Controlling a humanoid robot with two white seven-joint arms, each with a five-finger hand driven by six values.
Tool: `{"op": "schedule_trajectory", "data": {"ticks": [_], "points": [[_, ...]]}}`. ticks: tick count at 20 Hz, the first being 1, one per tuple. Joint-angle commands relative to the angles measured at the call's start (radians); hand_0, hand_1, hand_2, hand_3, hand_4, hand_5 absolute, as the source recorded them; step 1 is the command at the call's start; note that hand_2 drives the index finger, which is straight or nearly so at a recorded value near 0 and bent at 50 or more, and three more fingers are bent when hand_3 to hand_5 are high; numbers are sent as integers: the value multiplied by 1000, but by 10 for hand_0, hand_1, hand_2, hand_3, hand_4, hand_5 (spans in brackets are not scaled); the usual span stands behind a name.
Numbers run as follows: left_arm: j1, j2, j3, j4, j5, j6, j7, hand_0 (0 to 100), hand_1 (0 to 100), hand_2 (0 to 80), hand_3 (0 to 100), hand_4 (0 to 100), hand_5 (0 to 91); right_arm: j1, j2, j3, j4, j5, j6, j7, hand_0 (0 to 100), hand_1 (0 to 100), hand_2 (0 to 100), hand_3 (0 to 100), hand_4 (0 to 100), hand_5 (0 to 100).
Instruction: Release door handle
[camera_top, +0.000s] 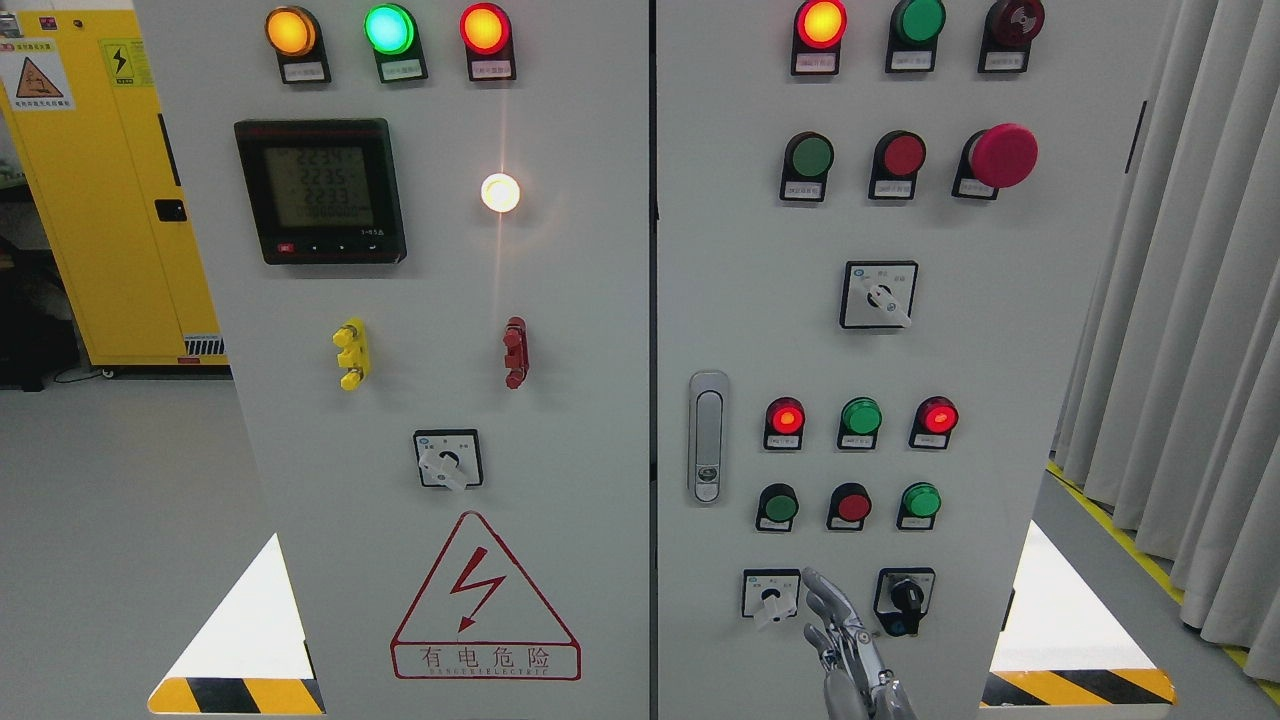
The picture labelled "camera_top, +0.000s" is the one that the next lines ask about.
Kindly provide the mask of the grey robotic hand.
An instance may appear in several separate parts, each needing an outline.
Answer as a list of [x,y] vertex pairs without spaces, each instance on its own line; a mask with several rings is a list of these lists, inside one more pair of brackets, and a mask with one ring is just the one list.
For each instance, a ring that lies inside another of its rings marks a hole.
[[804,626],[826,670],[829,719],[915,719],[902,683],[881,660],[876,642],[850,598],[813,568],[800,574],[805,602],[822,625]]

